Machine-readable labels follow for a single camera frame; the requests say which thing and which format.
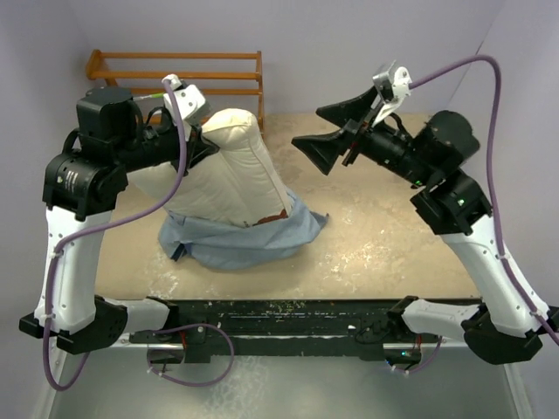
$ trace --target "wooden rack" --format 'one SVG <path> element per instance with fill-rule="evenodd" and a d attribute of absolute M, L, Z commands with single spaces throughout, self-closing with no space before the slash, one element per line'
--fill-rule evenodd
<path fill-rule="evenodd" d="M 151 71 L 111 71 L 105 58 L 125 59 L 231 59 L 254 60 L 254 72 L 151 72 Z M 229 52 L 101 52 L 93 50 L 86 66 L 86 75 L 90 80 L 104 79 L 107 86 L 117 86 L 117 79 L 162 79 L 170 73 L 180 79 L 204 80 L 254 80 L 252 89 L 201 89 L 204 95 L 215 96 L 258 96 L 258 122 L 260 132 L 264 135 L 264 91 L 262 88 L 262 53 Z M 161 88 L 132 87 L 133 94 L 147 95 L 161 93 Z"/>

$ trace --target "purple cable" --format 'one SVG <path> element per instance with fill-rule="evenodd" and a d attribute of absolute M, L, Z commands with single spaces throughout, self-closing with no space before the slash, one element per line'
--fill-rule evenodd
<path fill-rule="evenodd" d="M 415 374 L 415 373 L 418 373 L 419 371 L 421 371 L 422 369 L 427 368 L 427 366 L 429 366 L 433 361 L 435 361 L 435 358 L 437 357 L 438 351 L 440 350 L 440 347 L 441 347 L 442 343 L 443 343 L 443 337 L 440 336 L 438 338 L 437 345 L 435 346 L 435 349 L 433 350 L 433 353 L 429 356 L 429 358 L 427 358 L 427 361 L 419 364 L 417 367 L 415 367 L 413 369 L 405 370 L 405 369 L 401 369 L 401 368 L 395 368 L 396 371 L 401 371 L 402 373 L 405 373 L 405 374 Z"/>
<path fill-rule="evenodd" d="M 441 68 L 440 70 L 433 72 L 420 80 L 410 83 L 410 89 L 415 89 L 416 87 L 420 87 L 425 83 L 428 83 L 452 70 L 455 70 L 462 65 L 470 64 L 475 61 L 486 61 L 491 65 L 493 68 L 493 72 L 495 74 L 495 93 L 493 95 L 493 108 L 491 110 L 491 120 L 489 122 L 489 133 L 487 135 L 487 156 L 486 156 L 486 165 L 487 165 L 487 185 L 489 188 L 489 196 L 491 200 L 491 204 L 493 205 L 493 219 L 495 225 L 495 240 L 497 242 L 497 250 L 499 251 L 500 261 L 502 262 L 503 268 L 510 279 L 511 284 L 513 285 L 514 289 L 520 294 L 528 308 L 532 313 L 534 313 L 535 318 L 540 322 L 543 329 L 549 334 L 551 339 L 559 346 L 559 336 L 553 331 L 551 326 L 548 322 L 540 315 L 536 314 L 538 312 L 537 306 L 535 305 L 534 301 L 530 298 L 528 293 L 522 288 L 522 285 L 518 281 L 516 275 L 514 275 L 513 269 L 511 268 L 510 263 L 508 262 L 506 255 L 505 255 L 505 242 L 503 240 L 503 230 L 500 222 L 500 211 L 499 211 L 499 204 L 497 203 L 497 194 L 495 193 L 495 184 L 493 181 L 493 143 L 494 143 L 494 136 L 495 136 L 495 126 L 497 124 L 497 113 L 499 111 L 499 102 L 500 102 L 500 85 L 501 85 L 501 76 L 500 76 L 500 67 L 497 60 L 488 55 L 473 55 L 468 58 L 461 59 L 460 61 L 456 61 L 453 64 L 447 65 L 446 67 Z"/>
<path fill-rule="evenodd" d="M 154 373 L 156 375 L 159 375 L 160 377 L 164 378 L 165 380 L 168 380 L 168 381 L 174 382 L 175 384 L 180 384 L 181 386 L 186 386 L 186 387 L 209 387 L 209 386 L 213 386 L 214 384 L 217 384 L 218 382 L 222 381 L 225 378 L 225 376 L 227 376 L 229 374 L 229 372 L 231 371 L 231 368 L 233 367 L 233 362 L 235 361 L 235 349 L 233 347 L 233 342 L 231 342 L 231 338 L 229 336 L 227 336 L 227 333 L 225 333 L 219 327 L 209 325 L 209 324 L 206 324 L 206 323 L 196 323 L 196 324 L 193 324 L 193 325 L 179 326 L 179 327 L 175 327 L 173 329 L 167 329 L 167 330 L 152 330 L 151 332 L 153 334 L 177 333 L 177 332 L 181 332 L 182 330 L 189 330 L 189 329 L 194 329 L 194 328 L 198 328 L 198 327 L 208 327 L 209 329 L 220 332 L 221 335 L 225 338 L 225 340 L 227 340 L 227 345 L 229 345 L 229 351 L 230 351 L 231 356 L 230 356 L 230 359 L 229 359 L 229 365 L 227 365 L 227 368 L 225 369 L 225 371 L 219 377 L 214 378 L 213 380 L 210 380 L 210 381 L 206 381 L 206 382 L 182 381 L 182 380 L 179 380 L 177 378 L 174 378 L 174 377 L 171 377 L 169 375 L 164 374 L 163 371 L 161 371 L 159 369 L 155 369 L 153 364 L 151 363 L 151 361 L 148 358 L 149 371 L 151 371 L 152 373 Z"/>
<path fill-rule="evenodd" d="M 173 90 L 170 87 L 170 83 L 167 80 L 163 81 L 163 85 L 165 87 L 165 91 L 169 94 L 169 98 L 171 100 L 171 106 L 173 107 L 173 111 L 176 116 L 176 127 L 178 130 L 179 136 L 179 165 L 176 171 L 176 180 L 173 188 L 169 191 L 169 193 L 157 204 L 153 205 L 152 207 L 145 209 L 144 211 L 134 215 L 134 216 L 127 216 L 122 218 L 121 220 L 114 221 L 112 223 L 102 224 L 98 226 L 91 227 L 89 229 L 84 229 L 82 231 L 78 231 L 73 233 L 69 236 L 63 237 L 60 241 L 54 246 L 53 251 L 53 258 L 49 263 L 49 269 L 46 275 L 46 285 L 45 285 L 45 326 L 43 331 L 43 369 L 45 371 L 46 380 L 49 382 L 52 388 L 57 391 L 65 391 L 69 389 L 76 380 L 78 380 L 79 374 L 83 370 L 84 366 L 86 365 L 86 360 L 89 354 L 85 354 L 78 365 L 76 373 L 72 377 L 72 379 L 65 385 L 60 385 L 56 382 L 55 378 L 52 376 L 51 371 L 51 361 L 50 361 L 50 348 L 49 348 L 49 338 L 51 336 L 51 327 L 52 327 L 52 294 L 54 293 L 54 279 L 56 275 L 56 269 L 59 263 L 59 258 L 62 256 L 63 250 L 67 244 L 76 240 L 78 238 L 88 236 L 90 234 L 100 233 L 102 231 L 110 230 L 115 227 L 119 227 L 123 224 L 132 223 L 140 218 L 144 218 L 158 209 L 160 209 L 163 205 L 165 205 L 176 193 L 178 188 L 181 186 L 181 181 L 183 180 L 183 173 L 186 169 L 186 134 L 184 132 L 183 121 L 181 118 L 180 110 L 178 107 L 178 103 L 176 103 L 176 97 L 173 93 Z"/>

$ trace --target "purple cord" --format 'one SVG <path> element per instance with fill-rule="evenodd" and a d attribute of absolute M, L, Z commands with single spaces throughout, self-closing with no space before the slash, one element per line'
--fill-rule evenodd
<path fill-rule="evenodd" d="M 425 83 L 428 83 L 437 77 L 440 77 L 452 70 L 455 70 L 462 65 L 470 64 L 475 61 L 486 61 L 491 65 L 493 68 L 493 72 L 495 74 L 495 93 L 493 95 L 493 108 L 491 110 L 491 120 L 489 122 L 489 133 L 487 135 L 487 157 L 486 157 L 486 165 L 487 165 L 487 185 L 489 188 L 489 196 L 491 200 L 491 204 L 493 205 L 493 219 L 495 225 L 495 240 L 497 242 L 497 250 L 499 251 L 500 261 L 502 262 L 503 268 L 510 279 L 511 284 L 514 286 L 514 289 L 521 295 L 522 299 L 530 309 L 532 313 L 537 313 L 538 309 L 535 305 L 534 301 L 530 298 L 528 293 L 522 288 L 522 285 L 518 281 L 516 275 L 514 275 L 513 269 L 511 268 L 510 263 L 508 262 L 505 256 L 505 242 L 503 240 L 503 231 L 500 222 L 500 212 L 499 212 L 499 204 L 497 203 L 497 194 L 495 193 L 495 184 L 493 181 L 493 143 L 494 143 L 494 136 L 495 136 L 495 126 L 497 123 L 497 113 L 499 111 L 499 102 L 500 102 L 500 85 L 501 85 L 501 76 L 500 76 L 500 67 L 497 60 L 488 55 L 473 55 L 468 58 L 461 59 L 460 61 L 456 61 L 453 64 L 447 65 L 446 67 L 441 68 L 440 70 L 429 74 L 422 79 L 411 82 L 410 89 L 415 89 L 416 87 L 420 87 Z M 548 322 L 540 315 L 535 314 L 536 319 L 540 322 L 544 330 L 549 334 L 551 339 L 559 346 L 559 336 L 553 331 L 551 326 Z"/>
<path fill-rule="evenodd" d="M 422 369 L 427 368 L 428 365 L 430 365 L 433 361 L 435 361 L 435 358 L 437 357 L 438 351 L 440 350 L 440 347 L 441 347 L 442 343 L 443 343 L 443 337 L 440 336 L 438 338 L 437 345 L 435 346 L 435 349 L 433 350 L 433 353 L 429 356 L 429 358 L 427 358 L 427 361 L 419 364 L 417 367 L 415 367 L 413 369 L 405 370 L 405 369 L 401 369 L 401 368 L 395 368 L 396 371 L 401 371 L 405 374 L 415 374 L 415 373 L 418 373 L 419 371 L 421 371 Z"/>
<path fill-rule="evenodd" d="M 134 216 L 127 216 L 122 218 L 121 220 L 114 221 L 112 223 L 97 225 L 91 227 L 89 229 L 84 229 L 82 231 L 78 231 L 73 233 L 69 236 L 63 237 L 60 241 L 54 246 L 53 255 L 54 257 L 51 259 L 49 263 L 49 269 L 46 275 L 46 285 L 45 285 L 45 326 L 43 331 L 43 369 L 45 371 L 46 380 L 49 382 L 52 388 L 57 391 L 65 391 L 69 389 L 76 380 L 78 380 L 79 374 L 81 373 L 82 369 L 86 365 L 86 360 L 89 354 L 85 354 L 81 359 L 81 362 L 78 365 L 78 369 L 76 373 L 72 377 L 72 379 L 65 385 L 60 385 L 56 382 L 55 378 L 52 376 L 51 371 L 51 361 L 50 361 L 50 348 L 49 348 L 49 338 L 51 336 L 51 327 L 52 327 L 52 294 L 54 293 L 54 279 L 56 275 L 56 268 L 59 263 L 59 258 L 62 255 L 62 252 L 67 244 L 76 240 L 78 238 L 88 236 L 90 234 L 100 233 L 102 231 L 110 230 L 115 227 L 119 227 L 123 224 L 132 223 L 140 218 L 144 218 L 158 209 L 160 209 L 163 205 L 165 205 L 176 193 L 178 188 L 181 186 L 181 181 L 183 180 L 183 173 L 186 168 L 186 134 L 184 132 L 183 121 L 180 114 L 180 109 L 178 107 L 178 103 L 176 103 L 176 97 L 171 89 L 170 83 L 167 80 L 163 81 L 163 85 L 165 87 L 165 91 L 169 95 L 171 100 L 171 106 L 173 106 L 173 111 L 176 116 L 176 128 L 178 130 L 179 136 L 179 165 L 178 170 L 176 171 L 176 180 L 173 188 L 169 191 L 169 193 L 159 202 L 153 205 L 152 207 L 145 209 L 144 211 L 134 215 Z"/>
<path fill-rule="evenodd" d="M 194 328 L 198 328 L 198 327 L 208 327 L 209 329 L 220 332 L 221 335 L 225 338 L 225 340 L 227 340 L 227 345 L 229 345 L 229 351 L 231 353 L 231 356 L 230 356 L 230 359 L 229 359 L 229 365 L 227 365 L 227 368 L 225 369 L 225 371 L 219 377 L 214 378 L 213 380 L 210 380 L 210 381 L 206 381 L 206 382 L 182 381 L 182 380 L 179 380 L 177 378 L 174 378 L 174 377 L 171 377 L 169 375 L 164 374 L 163 371 L 161 371 L 159 369 L 155 369 L 153 364 L 151 363 L 151 361 L 148 358 L 149 371 L 151 371 L 152 373 L 154 373 L 156 375 L 159 375 L 160 377 L 164 378 L 165 380 L 168 380 L 168 381 L 174 382 L 175 384 L 180 384 L 181 386 L 186 386 L 186 387 L 209 387 L 209 386 L 213 386 L 214 384 L 217 384 L 218 382 L 222 381 L 225 378 L 225 376 L 227 376 L 229 374 L 229 372 L 231 371 L 231 368 L 233 367 L 233 362 L 235 361 L 235 349 L 233 347 L 233 342 L 231 341 L 231 338 L 229 336 L 227 336 L 227 333 L 225 333 L 219 327 L 209 325 L 209 324 L 206 324 L 206 323 L 196 323 L 196 324 L 193 324 L 193 325 L 179 326 L 179 327 L 175 327 L 173 329 L 167 329 L 167 330 L 152 330 L 151 332 L 154 333 L 154 334 L 177 333 L 177 332 L 181 332 L 182 330 L 189 330 L 189 329 L 194 329 Z"/>

